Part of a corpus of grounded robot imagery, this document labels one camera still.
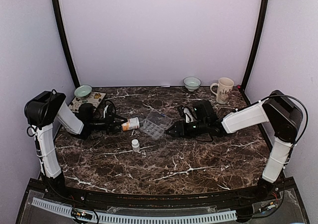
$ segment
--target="small white cup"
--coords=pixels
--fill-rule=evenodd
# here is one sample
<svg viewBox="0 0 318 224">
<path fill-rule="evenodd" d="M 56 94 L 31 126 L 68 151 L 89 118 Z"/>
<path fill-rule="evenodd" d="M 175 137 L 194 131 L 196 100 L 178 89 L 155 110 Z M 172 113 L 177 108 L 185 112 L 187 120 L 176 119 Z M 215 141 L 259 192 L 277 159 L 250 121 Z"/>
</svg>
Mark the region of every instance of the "small white cup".
<svg viewBox="0 0 318 224">
<path fill-rule="evenodd" d="M 218 86 L 218 91 L 215 93 L 212 91 L 214 86 Z M 232 79 L 222 77 L 219 79 L 219 83 L 213 83 L 210 86 L 211 92 L 216 95 L 216 101 L 220 104 L 225 104 L 229 99 L 229 94 L 232 91 L 234 82 Z"/>
</svg>

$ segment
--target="ceramic bowl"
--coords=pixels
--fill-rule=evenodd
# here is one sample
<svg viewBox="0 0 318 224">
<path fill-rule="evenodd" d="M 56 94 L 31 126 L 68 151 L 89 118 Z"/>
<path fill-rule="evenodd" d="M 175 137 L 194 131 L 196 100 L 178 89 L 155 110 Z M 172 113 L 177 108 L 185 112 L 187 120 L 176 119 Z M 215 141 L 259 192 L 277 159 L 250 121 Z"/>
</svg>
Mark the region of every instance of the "ceramic bowl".
<svg viewBox="0 0 318 224">
<path fill-rule="evenodd" d="M 183 83 L 185 88 L 187 88 L 189 91 L 195 91 L 200 87 L 201 80 L 196 77 L 189 76 L 183 80 Z"/>
<path fill-rule="evenodd" d="M 92 88 L 90 85 L 83 85 L 76 88 L 76 90 L 74 91 L 74 95 L 81 100 L 86 100 L 91 94 L 91 91 Z"/>
</svg>

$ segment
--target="mug handle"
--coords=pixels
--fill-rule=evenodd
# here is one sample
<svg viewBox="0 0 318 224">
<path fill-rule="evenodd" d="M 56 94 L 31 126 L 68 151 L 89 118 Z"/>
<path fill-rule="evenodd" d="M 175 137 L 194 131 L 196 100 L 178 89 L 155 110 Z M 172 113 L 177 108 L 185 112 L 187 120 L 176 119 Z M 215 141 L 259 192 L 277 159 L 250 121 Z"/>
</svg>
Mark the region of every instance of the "mug handle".
<svg viewBox="0 0 318 224">
<path fill-rule="evenodd" d="M 217 95 L 214 91 L 212 91 L 212 88 L 213 88 L 214 86 L 219 86 L 219 84 L 218 84 L 218 83 L 213 83 L 213 84 L 211 84 L 211 86 L 210 86 L 211 92 L 212 92 L 214 95 Z"/>
</svg>

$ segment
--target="bottle cap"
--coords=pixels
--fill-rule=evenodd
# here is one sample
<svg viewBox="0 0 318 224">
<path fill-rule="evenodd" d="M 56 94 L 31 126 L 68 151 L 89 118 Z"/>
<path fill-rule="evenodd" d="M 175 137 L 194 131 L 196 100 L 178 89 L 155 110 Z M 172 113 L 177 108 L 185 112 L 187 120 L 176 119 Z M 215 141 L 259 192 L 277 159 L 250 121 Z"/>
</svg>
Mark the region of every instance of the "bottle cap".
<svg viewBox="0 0 318 224">
<path fill-rule="evenodd" d="M 131 141 L 131 145 L 134 148 L 138 148 L 139 147 L 139 141 L 137 139 L 134 139 Z"/>
</svg>

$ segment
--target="black frame edge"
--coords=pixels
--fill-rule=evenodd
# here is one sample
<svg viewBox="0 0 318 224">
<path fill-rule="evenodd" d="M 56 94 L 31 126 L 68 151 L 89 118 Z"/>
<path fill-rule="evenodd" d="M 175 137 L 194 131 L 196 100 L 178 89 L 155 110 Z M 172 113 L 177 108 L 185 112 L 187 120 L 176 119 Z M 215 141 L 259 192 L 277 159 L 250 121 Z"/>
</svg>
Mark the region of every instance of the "black frame edge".
<svg viewBox="0 0 318 224">
<path fill-rule="evenodd" d="M 243 81 L 242 81 L 242 84 L 241 84 L 241 88 L 243 90 L 246 89 L 247 84 L 248 84 L 248 80 L 249 80 L 250 75 L 252 73 L 253 65 L 254 65 L 254 62 L 255 62 L 255 58 L 256 58 L 259 42 L 260 42 L 260 37 L 261 37 L 262 31 L 263 31 L 263 26 L 264 26 L 264 21 L 265 21 L 265 16 L 266 16 L 266 10 L 267 10 L 267 4 L 268 4 L 268 0 L 262 0 L 261 4 L 260 4 L 260 10 L 259 10 L 259 15 L 258 15 L 258 21 L 257 21 L 257 26 L 256 26 L 254 40 L 253 40 L 253 45 L 252 45 L 252 48 L 251 48 L 251 51 L 250 51 L 250 55 L 249 55 L 249 59 L 248 59 L 248 62 L 247 62 L 245 74 L 244 74 Z"/>
<path fill-rule="evenodd" d="M 56 25 L 58 27 L 58 31 L 60 34 L 60 39 L 61 39 L 64 55 L 66 58 L 66 62 L 68 64 L 74 86 L 75 86 L 75 88 L 78 88 L 80 86 L 80 81 L 79 81 L 79 78 L 76 74 L 76 70 L 74 67 L 74 63 L 73 63 L 70 48 L 69 48 L 69 44 L 68 44 L 68 41 L 66 38 L 66 33 L 65 33 L 64 25 L 63 25 L 59 0 L 52 0 L 52 5 L 53 5 Z"/>
<path fill-rule="evenodd" d="M 310 220 L 309 220 L 307 211 L 306 211 L 306 209 L 305 209 L 305 205 L 304 205 L 303 199 L 302 199 L 302 197 L 300 196 L 300 192 L 299 192 L 298 187 L 297 187 L 297 188 L 294 188 L 294 190 L 295 190 L 295 193 L 296 193 L 296 196 L 297 196 L 297 200 L 298 200 L 298 203 L 299 203 L 301 212 L 302 212 L 302 214 L 303 214 L 303 218 L 304 218 L 304 220 L 306 221 L 305 224 L 310 224 Z"/>
<path fill-rule="evenodd" d="M 22 215 L 23 215 L 23 212 L 24 212 L 24 207 L 25 207 L 28 195 L 29 195 L 30 180 L 29 180 L 29 184 L 28 184 L 26 190 L 24 191 L 23 198 L 22 198 L 22 201 L 21 201 L 21 205 L 20 205 L 20 208 L 19 208 L 19 212 L 18 212 L 18 215 L 17 215 L 16 220 L 15 220 L 15 224 L 20 224 L 21 223 Z"/>
</svg>

